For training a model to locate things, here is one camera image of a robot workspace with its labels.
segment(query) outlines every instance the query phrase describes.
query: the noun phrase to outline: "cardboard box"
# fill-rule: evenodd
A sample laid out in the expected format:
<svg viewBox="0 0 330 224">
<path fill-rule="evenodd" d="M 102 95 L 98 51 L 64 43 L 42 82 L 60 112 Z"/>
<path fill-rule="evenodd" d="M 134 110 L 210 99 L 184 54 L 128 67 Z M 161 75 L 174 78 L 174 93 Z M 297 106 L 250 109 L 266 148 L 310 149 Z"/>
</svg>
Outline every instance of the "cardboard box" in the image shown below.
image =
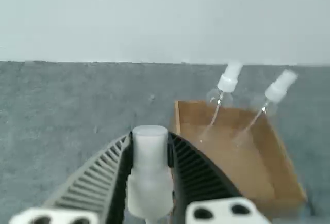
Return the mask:
<svg viewBox="0 0 330 224">
<path fill-rule="evenodd" d="M 237 147 L 233 138 L 255 114 L 241 109 L 219 110 L 214 126 L 200 142 L 213 112 L 205 102 L 177 101 L 171 129 L 207 155 L 267 217 L 294 214 L 306 196 L 284 144 L 265 116 L 239 136 L 242 145 Z"/>
</svg>

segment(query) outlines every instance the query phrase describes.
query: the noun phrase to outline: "spray pump cap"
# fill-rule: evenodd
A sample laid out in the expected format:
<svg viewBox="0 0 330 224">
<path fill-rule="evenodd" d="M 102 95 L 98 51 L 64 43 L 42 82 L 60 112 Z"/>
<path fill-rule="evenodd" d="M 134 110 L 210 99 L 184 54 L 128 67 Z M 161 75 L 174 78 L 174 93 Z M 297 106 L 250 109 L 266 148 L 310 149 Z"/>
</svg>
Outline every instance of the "spray pump cap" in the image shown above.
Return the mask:
<svg viewBox="0 0 330 224">
<path fill-rule="evenodd" d="M 265 96 L 272 102 L 279 103 L 287 94 L 289 87 L 296 81 L 297 74 L 291 70 L 283 73 L 265 91 Z"/>
<path fill-rule="evenodd" d="M 218 89 L 223 92 L 233 92 L 237 85 L 237 78 L 241 72 L 242 64 L 239 62 L 231 62 L 228 64 L 226 71 L 221 75 L 218 82 Z"/>
</svg>

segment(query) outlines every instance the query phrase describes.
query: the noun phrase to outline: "mounting hole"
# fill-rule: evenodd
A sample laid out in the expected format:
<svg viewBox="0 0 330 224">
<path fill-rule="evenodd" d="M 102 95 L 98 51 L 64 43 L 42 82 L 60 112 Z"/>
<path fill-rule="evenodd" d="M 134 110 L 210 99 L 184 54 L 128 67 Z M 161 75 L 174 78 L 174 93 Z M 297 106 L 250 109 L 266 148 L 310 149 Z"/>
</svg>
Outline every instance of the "mounting hole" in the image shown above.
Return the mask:
<svg viewBox="0 0 330 224">
<path fill-rule="evenodd" d="M 39 216 L 38 218 L 34 219 L 31 224 L 50 224 L 51 218 L 48 216 Z"/>
<path fill-rule="evenodd" d="M 207 210 L 203 207 L 199 207 L 195 210 L 194 216 L 196 219 L 209 220 L 213 218 L 213 214 L 210 210 Z"/>
<path fill-rule="evenodd" d="M 248 215 L 250 213 L 250 210 L 241 204 L 235 204 L 232 206 L 232 212 L 235 215 Z"/>
<path fill-rule="evenodd" d="M 90 223 L 89 219 L 86 218 L 77 219 L 74 222 L 72 222 L 72 224 L 89 224 L 89 223 Z"/>
</svg>

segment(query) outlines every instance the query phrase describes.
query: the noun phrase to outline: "sprayer head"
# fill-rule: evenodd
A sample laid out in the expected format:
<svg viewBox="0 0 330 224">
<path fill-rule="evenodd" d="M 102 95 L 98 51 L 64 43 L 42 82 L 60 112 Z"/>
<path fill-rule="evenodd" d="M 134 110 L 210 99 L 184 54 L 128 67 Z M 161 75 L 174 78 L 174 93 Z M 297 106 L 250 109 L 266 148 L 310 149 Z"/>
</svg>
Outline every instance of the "sprayer head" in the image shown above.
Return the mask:
<svg viewBox="0 0 330 224">
<path fill-rule="evenodd" d="M 242 67 L 243 65 L 239 62 L 229 63 L 218 82 L 218 89 L 224 92 L 233 92 Z"/>
<path fill-rule="evenodd" d="M 279 103 L 287 94 L 289 87 L 296 81 L 297 74 L 284 70 L 282 74 L 265 91 L 265 96 L 272 102 Z"/>
</svg>

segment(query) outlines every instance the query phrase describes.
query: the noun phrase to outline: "white wall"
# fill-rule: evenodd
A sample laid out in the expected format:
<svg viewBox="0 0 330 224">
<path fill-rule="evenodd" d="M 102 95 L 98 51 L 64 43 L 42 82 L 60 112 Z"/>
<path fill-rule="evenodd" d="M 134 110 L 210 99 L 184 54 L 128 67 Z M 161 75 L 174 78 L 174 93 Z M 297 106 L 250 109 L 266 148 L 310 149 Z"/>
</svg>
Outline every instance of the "white wall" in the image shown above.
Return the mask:
<svg viewBox="0 0 330 224">
<path fill-rule="evenodd" d="M 0 60 L 330 63 L 330 0 L 0 0 Z"/>
</svg>

